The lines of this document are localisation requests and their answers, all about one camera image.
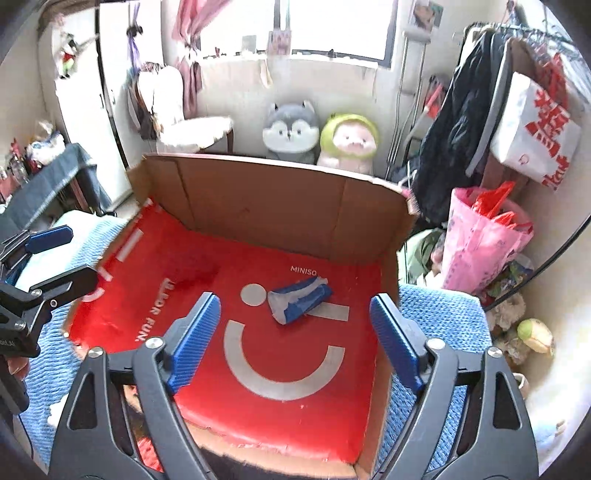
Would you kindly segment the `blue white cloth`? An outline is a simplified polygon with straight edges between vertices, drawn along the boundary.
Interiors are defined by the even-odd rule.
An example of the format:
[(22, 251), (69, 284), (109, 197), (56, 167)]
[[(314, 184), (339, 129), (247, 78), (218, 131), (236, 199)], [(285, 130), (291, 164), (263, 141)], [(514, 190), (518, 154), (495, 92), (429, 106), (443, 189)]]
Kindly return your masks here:
[(273, 319), (280, 325), (293, 323), (332, 295), (327, 278), (311, 277), (267, 294)]

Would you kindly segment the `dark side table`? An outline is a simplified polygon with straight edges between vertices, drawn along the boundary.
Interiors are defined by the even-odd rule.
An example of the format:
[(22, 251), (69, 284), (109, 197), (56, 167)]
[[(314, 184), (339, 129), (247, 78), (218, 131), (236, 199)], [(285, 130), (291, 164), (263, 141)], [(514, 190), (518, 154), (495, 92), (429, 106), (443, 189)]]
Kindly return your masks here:
[(97, 178), (97, 165), (77, 143), (65, 150), (18, 189), (1, 214), (1, 238), (25, 230), (72, 180), (76, 180), (91, 209), (107, 211), (112, 201)]

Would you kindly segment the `pink plastic bag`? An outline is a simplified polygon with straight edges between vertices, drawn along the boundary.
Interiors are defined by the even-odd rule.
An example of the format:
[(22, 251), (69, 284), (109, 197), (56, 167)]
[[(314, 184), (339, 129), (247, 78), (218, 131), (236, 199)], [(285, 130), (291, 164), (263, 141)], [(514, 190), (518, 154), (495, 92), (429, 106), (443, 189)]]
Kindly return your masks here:
[(441, 270), (444, 289), (482, 291), (532, 240), (533, 222), (509, 199), (514, 187), (506, 181), (496, 189), (452, 191)]

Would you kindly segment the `red miniso bag liner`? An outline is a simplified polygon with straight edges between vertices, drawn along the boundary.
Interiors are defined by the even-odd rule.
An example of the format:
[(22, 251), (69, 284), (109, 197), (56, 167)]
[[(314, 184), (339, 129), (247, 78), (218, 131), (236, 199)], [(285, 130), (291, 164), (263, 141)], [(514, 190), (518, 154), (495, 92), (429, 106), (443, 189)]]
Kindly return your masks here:
[[(377, 339), (369, 303), (378, 265), (342, 265), (202, 235), (145, 205), (100, 267), (69, 336), (82, 348), (134, 349), (165, 333), (206, 291), (221, 319), (191, 383), (183, 416), (229, 442), (356, 462), (370, 413)], [(293, 323), (273, 319), (267, 294), (311, 277), (332, 295)]]

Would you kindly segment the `brown cardboard box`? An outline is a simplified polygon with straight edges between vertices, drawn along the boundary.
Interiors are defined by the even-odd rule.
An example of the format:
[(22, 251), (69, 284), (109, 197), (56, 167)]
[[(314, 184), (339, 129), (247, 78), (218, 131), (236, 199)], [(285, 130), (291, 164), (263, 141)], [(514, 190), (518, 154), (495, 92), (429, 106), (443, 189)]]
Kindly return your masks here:
[[(140, 211), (155, 204), (202, 235), (332, 264), (376, 264), (381, 285), (370, 300), (381, 293), (399, 295), (397, 253), (414, 220), (401, 190), (390, 183), (296, 163), (204, 154), (148, 155), (128, 172), (128, 179)], [(140, 211), (107, 248), (99, 281), (103, 261), (122, 245)], [(69, 315), (66, 332), (69, 344), (84, 354), (92, 347), (82, 348), (69, 336), (79, 304)], [(377, 339), (369, 420), (362, 452), (352, 464), (238, 445), (186, 421), (198, 446), (266, 477), (368, 478), (383, 438), (391, 371)]]

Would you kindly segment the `white cushioned chair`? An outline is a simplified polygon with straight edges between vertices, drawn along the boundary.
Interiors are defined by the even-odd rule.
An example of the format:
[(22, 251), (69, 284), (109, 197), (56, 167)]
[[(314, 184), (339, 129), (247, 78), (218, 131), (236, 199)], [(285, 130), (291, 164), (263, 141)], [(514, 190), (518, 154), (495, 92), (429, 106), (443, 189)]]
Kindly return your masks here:
[(187, 119), (183, 110), (183, 80), (172, 66), (140, 71), (136, 82), (139, 100), (147, 110), (159, 154), (194, 154), (226, 141), (233, 152), (233, 121), (213, 116)]

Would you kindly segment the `white wardrobe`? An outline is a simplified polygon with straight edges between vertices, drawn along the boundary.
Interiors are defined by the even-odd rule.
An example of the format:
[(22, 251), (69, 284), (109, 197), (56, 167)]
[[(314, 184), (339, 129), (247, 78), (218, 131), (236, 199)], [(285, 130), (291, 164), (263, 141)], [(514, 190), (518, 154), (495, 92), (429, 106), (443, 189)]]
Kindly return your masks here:
[(157, 1), (47, 1), (38, 20), (46, 108), (70, 143), (96, 166), (117, 206), (131, 193), (127, 172), (155, 150), (137, 97), (144, 67), (163, 62)]

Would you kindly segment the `green hooded plush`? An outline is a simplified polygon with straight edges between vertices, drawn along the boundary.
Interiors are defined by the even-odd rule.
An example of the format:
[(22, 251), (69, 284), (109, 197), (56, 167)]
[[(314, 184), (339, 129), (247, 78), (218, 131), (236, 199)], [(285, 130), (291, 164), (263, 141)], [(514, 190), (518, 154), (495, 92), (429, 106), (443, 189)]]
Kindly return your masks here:
[(317, 165), (372, 175), (379, 147), (377, 126), (359, 114), (336, 114), (322, 129)]

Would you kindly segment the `dark hanging jacket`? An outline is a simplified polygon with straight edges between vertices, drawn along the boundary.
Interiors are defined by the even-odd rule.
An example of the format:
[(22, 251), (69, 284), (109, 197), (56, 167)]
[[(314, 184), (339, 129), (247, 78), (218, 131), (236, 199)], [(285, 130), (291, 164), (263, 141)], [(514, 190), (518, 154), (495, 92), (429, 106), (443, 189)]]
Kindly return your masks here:
[(482, 176), (467, 169), (482, 139), (504, 52), (504, 38), (484, 32), (452, 79), (443, 106), (422, 141), (411, 189), (421, 217), (432, 226), (448, 221), (455, 188)]

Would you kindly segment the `white bag red characters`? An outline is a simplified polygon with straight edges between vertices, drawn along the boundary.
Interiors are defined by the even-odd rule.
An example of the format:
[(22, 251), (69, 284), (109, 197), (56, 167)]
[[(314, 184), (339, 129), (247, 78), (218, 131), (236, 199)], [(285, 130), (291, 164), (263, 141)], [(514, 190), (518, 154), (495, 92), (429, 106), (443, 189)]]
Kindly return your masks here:
[(562, 184), (581, 127), (549, 92), (515, 72), (490, 150), (505, 167), (555, 191)]

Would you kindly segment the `grey husky plush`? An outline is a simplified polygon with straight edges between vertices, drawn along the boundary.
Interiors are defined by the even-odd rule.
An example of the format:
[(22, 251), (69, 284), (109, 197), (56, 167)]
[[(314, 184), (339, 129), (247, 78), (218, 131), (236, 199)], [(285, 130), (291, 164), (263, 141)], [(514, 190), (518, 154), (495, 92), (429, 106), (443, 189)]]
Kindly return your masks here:
[(308, 100), (273, 103), (263, 126), (263, 144), (273, 160), (314, 165), (317, 162), (321, 125)]

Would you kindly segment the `pink curtain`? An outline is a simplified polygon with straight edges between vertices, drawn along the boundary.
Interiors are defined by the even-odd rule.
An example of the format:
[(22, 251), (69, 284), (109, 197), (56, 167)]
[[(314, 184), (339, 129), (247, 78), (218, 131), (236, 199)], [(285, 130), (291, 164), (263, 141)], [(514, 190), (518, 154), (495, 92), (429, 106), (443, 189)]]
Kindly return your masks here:
[(202, 30), (228, 5), (228, 0), (182, 0), (179, 2), (171, 38), (183, 45), (176, 68), (183, 83), (183, 113), (197, 117), (197, 95), (202, 88), (198, 42)]

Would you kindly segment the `black clothes rack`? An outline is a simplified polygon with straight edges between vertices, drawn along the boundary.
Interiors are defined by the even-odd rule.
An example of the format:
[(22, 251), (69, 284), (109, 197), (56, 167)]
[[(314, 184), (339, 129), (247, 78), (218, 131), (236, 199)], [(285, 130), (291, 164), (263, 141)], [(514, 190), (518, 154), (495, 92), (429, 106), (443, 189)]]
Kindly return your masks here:
[[(581, 136), (566, 104), (515, 69), (516, 41), (503, 46), (489, 115), (481, 142), (467, 171), (473, 173), (485, 153), (504, 167), (556, 190), (570, 168)], [(520, 254), (534, 236), (528, 214), (510, 195), (505, 181), (495, 189), (456, 188), (443, 259), (443, 286), (477, 294)]]

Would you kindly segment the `wall poster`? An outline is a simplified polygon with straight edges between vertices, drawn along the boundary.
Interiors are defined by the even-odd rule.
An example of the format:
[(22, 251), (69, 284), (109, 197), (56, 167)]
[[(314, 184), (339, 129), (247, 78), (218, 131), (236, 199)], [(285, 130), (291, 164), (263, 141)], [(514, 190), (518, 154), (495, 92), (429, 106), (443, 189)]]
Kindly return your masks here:
[(431, 32), (441, 26), (444, 7), (434, 1), (416, 0), (412, 9), (412, 24)]

